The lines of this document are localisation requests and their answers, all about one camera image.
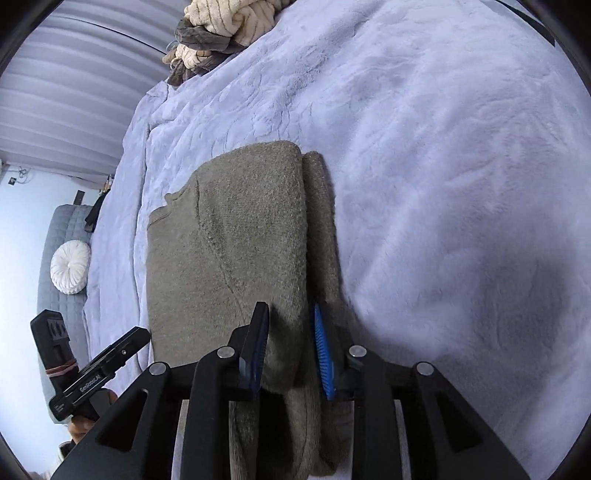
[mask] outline white wall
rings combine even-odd
[[[78,190],[92,205],[98,192],[68,177],[31,171],[27,184],[0,175],[0,432],[25,469],[50,467],[66,428],[47,414],[29,322],[37,315],[41,253],[53,211],[73,203]]]

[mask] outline person's hand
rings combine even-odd
[[[111,401],[111,404],[117,400],[117,395],[112,390],[109,390],[109,400]],[[78,415],[72,417],[72,420],[68,425],[68,432],[70,433],[72,440],[74,440],[74,443],[78,445],[93,426],[95,426],[94,421]]]

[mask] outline beige blanket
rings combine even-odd
[[[203,27],[211,34],[231,38],[236,45],[247,47],[271,31],[275,26],[275,15],[294,1],[193,0],[185,8],[184,17],[194,27]],[[207,42],[202,48],[187,45],[181,40],[179,42],[179,45],[163,58],[163,62],[170,64],[173,70],[182,62],[189,72],[203,74],[211,71],[212,65],[215,68],[226,58],[219,57],[220,61],[210,61],[215,52],[207,48]],[[184,75],[184,78],[176,82],[178,85],[193,76],[185,72],[181,72],[180,75]]]

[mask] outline folded towel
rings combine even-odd
[[[197,361],[267,302],[265,390],[259,404],[230,408],[232,478],[333,473],[341,452],[320,394],[310,315],[319,301],[338,322],[344,304],[321,156],[282,141],[240,148],[165,199],[148,227],[154,358]]]
[[[211,72],[269,32],[275,15],[294,1],[193,0],[177,26],[178,45],[163,58],[173,71],[168,83],[178,86]]]

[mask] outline white round pillow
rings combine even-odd
[[[81,240],[71,240],[56,250],[51,258],[51,281],[67,295],[78,293],[86,287],[90,247]]]

